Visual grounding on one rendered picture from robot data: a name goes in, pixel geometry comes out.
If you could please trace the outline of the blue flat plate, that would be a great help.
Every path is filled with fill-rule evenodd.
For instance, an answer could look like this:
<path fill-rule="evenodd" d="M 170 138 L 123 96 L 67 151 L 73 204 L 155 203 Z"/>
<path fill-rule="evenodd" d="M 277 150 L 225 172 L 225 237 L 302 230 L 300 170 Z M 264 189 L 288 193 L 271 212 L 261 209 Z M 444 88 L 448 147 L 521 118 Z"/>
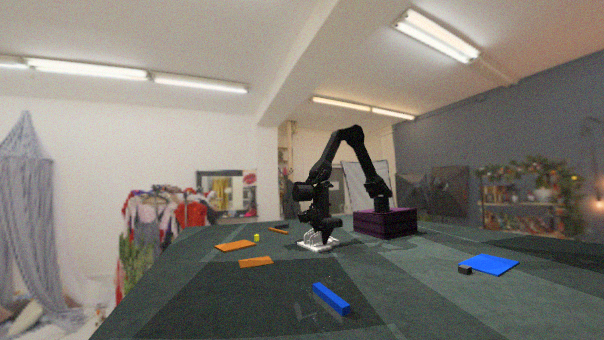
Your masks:
<path fill-rule="evenodd" d="M 459 263 L 458 265 L 469 265 L 472 269 L 483 273 L 491 274 L 494 276 L 500 276 L 509 269 L 513 268 L 520 262 L 513 261 L 510 259 L 499 258 L 496 256 L 479 254 L 475 257 L 469 258 L 468 260 Z"/>

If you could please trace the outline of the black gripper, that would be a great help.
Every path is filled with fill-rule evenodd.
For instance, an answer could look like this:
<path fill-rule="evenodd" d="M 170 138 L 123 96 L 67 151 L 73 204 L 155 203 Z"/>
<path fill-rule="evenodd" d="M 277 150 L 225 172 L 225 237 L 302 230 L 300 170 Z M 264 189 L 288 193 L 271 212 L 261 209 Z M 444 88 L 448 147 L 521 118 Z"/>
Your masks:
<path fill-rule="evenodd" d="M 332 215 L 329 215 L 329 206 L 331 206 L 329 200 L 313 201 L 313 203 L 311 203 L 311 206 L 313 206 L 314 208 L 315 205 L 316 207 L 319 207 L 321 219 L 315 218 L 314 220 L 311 220 L 308 224 L 314 228 L 315 233 L 321 231 L 323 245 L 326 246 L 334 228 L 342 227 L 342 219 L 339 217 L 332 218 Z"/>

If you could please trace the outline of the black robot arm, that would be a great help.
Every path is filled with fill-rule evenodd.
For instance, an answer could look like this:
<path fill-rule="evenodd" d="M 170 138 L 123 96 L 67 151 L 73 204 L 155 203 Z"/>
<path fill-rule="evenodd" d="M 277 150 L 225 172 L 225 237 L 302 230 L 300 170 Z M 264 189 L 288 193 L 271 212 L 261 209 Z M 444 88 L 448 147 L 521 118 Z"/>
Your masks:
<path fill-rule="evenodd" d="M 302 201 L 327 201 L 329 200 L 329 188 L 334 187 L 329 181 L 332 171 L 332 161 L 342 140 L 354 148 L 358 162 L 366 177 L 363 184 L 370 199 L 374 198 L 376 213 L 391 212 L 389 197 L 393 192 L 386 186 L 384 180 L 377 174 L 370 156 L 364 145 L 364 133 L 360 126 L 353 125 L 332 132 L 331 137 L 320 157 L 309 171 L 305 182 L 294 182 L 292 198 L 295 202 Z M 321 183 L 325 181 L 325 183 Z M 317 184 L 314 186 L 314 184 Z M 383 195 L 383 196 L 379 196 Z M 309 206 L 309 210 L 298 214 L 300 223 L 309 223 L 311 220 L 321 219 L 319 207 Z"/>

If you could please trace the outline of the blue rectangular bar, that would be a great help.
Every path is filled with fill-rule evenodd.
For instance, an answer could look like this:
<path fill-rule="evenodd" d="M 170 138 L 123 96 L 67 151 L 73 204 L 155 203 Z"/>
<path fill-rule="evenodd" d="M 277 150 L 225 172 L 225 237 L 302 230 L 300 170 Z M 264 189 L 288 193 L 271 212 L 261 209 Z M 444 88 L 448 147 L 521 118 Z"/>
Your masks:
<path fill-rule="evenodd" d="M 350 312 L 350 305 L 333 291 L 326 288 L 322 283 L 313 284 L 313 292 L 323 299 L 332 309 L 335 309 L 341 316 L 345 316 Z"/>

